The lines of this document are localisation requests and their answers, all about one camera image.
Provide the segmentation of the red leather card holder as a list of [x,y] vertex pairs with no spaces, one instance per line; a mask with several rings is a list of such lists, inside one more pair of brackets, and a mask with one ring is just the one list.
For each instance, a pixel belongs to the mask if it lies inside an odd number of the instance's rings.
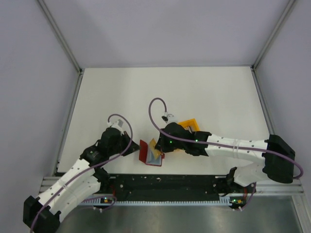
[[148,144],[140,140],[140,150],[138,159],[148,166],[162,166],[165,155],[155,148],[156,141],[152,139]]

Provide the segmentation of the yellow plastic card bin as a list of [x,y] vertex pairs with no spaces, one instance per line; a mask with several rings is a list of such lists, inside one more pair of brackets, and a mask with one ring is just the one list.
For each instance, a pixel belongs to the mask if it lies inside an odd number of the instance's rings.
[[185,130],[188,130],[191,133],[200,131],[197,121],[194,118],[179,122],[178,124],[181,125]]

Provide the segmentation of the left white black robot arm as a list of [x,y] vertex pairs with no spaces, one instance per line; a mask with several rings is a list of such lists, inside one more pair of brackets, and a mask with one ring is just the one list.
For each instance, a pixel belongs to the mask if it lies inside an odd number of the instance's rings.
[[110,188],[110,175],[103,165],[139,150],[133,133],[109,127],[101,139],[86,148],[74,165],[37,197],[29,196],[23,207],[23,222],[32,233],[54,233],[64,218],[81,202]]

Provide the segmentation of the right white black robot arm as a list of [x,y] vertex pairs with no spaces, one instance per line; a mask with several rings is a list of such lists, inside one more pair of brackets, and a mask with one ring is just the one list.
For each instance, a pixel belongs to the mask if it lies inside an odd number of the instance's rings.
[[232,192],[268,179],[278,183],[292,183],[294,179],[295,151],[274,134],[265,140],[239,140],[210,132],[191,132],[177,123],[169,123],[162,129],[155,148],[163,153],[183,150],[193,156],[248,161],[246,166],[230,169],[226,184]]

